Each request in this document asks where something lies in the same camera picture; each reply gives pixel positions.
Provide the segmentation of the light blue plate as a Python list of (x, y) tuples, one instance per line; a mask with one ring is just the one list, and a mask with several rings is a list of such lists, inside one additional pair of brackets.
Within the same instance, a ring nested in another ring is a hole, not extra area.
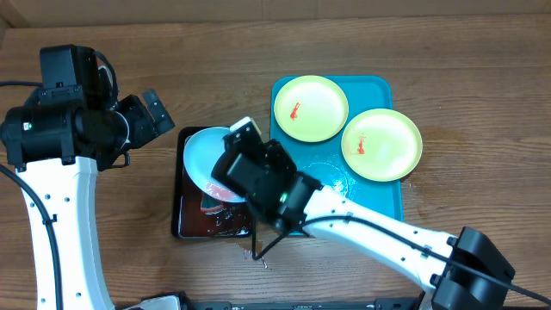
[(230, 133), (228, 127), (208, 127), (194, 133), (184, 144), (183, 163), (195, 186), (210, 197), (229, 203), (242, 203), (245, 199), (212, 177), (217, 161), (225, 152), (223, 138)]

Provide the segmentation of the orange and green sponge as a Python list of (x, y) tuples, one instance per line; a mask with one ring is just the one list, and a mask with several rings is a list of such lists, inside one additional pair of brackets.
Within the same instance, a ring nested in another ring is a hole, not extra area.
[(201, 193), (200, 210), (204, 214), (215, 214), (226, 207), (235, 207), (243, 200), (222, 186), (206, 183)]

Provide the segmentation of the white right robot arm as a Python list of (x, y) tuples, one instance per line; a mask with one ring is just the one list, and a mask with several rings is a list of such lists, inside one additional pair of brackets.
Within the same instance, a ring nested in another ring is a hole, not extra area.
[(500, 309), (515, 275), (482, 232), (457, 237), (360, 206), (296, 167), (275, 140), (224, 138), (213, 177), (245, 198), (260, 221), (355, 247), (415, 282), (422, 309)]

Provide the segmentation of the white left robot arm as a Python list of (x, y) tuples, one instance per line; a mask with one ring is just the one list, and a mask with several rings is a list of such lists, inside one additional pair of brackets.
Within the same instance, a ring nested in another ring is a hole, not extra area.
[(113, 107), (80, 100), (12, 108), (1, 141), (21, 187), (39, 309), (112, 309), (96, 227), (96, 179), (175, 126), (154, 90)]

